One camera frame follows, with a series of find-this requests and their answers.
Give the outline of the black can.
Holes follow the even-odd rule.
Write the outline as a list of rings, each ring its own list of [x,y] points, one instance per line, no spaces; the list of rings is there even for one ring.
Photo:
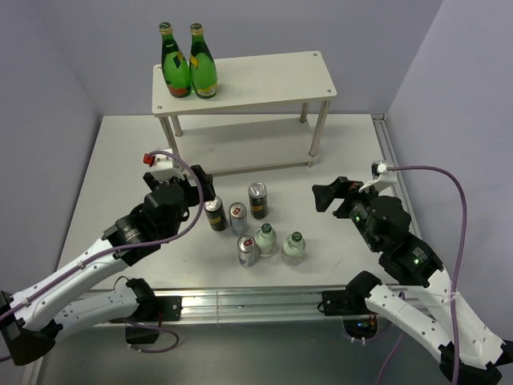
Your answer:
[[[216,196],[212,201],[204,202],[204,211],[208,218],[208,223],[213,231],[224,231],[228,226],[228,220],[225,214],[223,201]]]
[[[268,215],[268,192],[265,184],[255,182],[248,187],[249,207],[255,219],[263,219]]]

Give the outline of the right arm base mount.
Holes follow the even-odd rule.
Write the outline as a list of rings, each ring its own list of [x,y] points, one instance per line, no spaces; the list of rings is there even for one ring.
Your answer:
[[[367,309],[363,299],[347,289],[322,291],[317,310],[326,317],[341,317],[351,342],[365,344],[378,333],[377,315]]]

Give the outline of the clear bottle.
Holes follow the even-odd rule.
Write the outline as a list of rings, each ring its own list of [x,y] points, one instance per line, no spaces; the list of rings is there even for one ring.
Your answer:
[[[264,223],[256,231],[255,242],[261,257],[271,257],[277,243],[275,229],[269,223]]]
[[[305,239],[300,232],[289,234],[281,248],[281,258],[286,265],[299,265],[305,254]]]

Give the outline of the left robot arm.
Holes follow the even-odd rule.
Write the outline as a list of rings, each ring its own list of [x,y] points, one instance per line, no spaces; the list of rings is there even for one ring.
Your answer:
[[[150,188],[125,217],[103,232],[94,244],[62,269],[15,294],[1,293],[1,334],[16,366],[32,363],[66,337],[104,322],[145,322],[159,303],[142,278],[131,278],[117,290],[94,297],[83,294],[106,278],[160,250],[184,235],[180,225],[189,209],[201,209],[215,197],[213,177],[200,165],[190,176],[158,181],[147,172]]]

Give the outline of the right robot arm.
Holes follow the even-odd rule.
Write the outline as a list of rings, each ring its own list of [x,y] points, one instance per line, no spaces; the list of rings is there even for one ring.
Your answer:
[[[512,343],[493,333],[452,291],[440,258],[409,231],[411,216],[401,200],[343,176],[332,184],[315,184],[312,191],[319,213],[333,200],[342,201],[333,215],[352,221],[369,249],[379,253],[379,265],[429,311],[424,314],[374,274],[362,271],[345,289],[323,292],[323,313],[380,314],[428,350],[448,380],[498,383],[502,378],[499,366],[512,361]]]

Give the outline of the silver can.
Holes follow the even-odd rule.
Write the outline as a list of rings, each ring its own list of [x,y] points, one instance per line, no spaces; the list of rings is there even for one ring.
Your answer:
[[[243,236],[248,230],[247,209],[241,202],[234,202],[229,207],[229,220],[232,231],[237,236]]]
[[[257,260],[257,247],[254,238],[249,235],[241,236],[237,240],[237,256],[244,268],[255,265]]]

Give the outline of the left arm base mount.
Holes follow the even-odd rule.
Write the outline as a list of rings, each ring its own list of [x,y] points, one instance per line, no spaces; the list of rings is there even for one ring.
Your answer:
[[[165,322],[178,322],[182,311],[181,296],[157,296],[138,314],[129,318],[115,318],[111,324],[125,325],[125,341],[129,349],[144,354],[160,354],[175,349],[180,343],[180,336],[164,325]],[[171,335],[175,341],[165,348],[150,349],[160,336]]]

